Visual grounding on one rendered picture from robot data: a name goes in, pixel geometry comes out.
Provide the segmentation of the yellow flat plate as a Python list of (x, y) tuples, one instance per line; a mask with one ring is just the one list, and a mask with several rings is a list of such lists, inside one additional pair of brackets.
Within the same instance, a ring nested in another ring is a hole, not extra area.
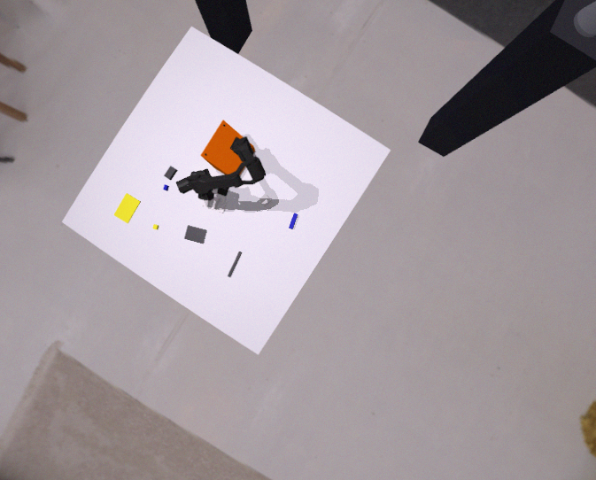
[(140, 203), (141, 201), (126, 193), (124, 198), (121, 200), (120, 206), (114, 215), (118, 217), (120, 220), (129, 223), (131, 217), (133, 216), (136, 208), (139, 206)]

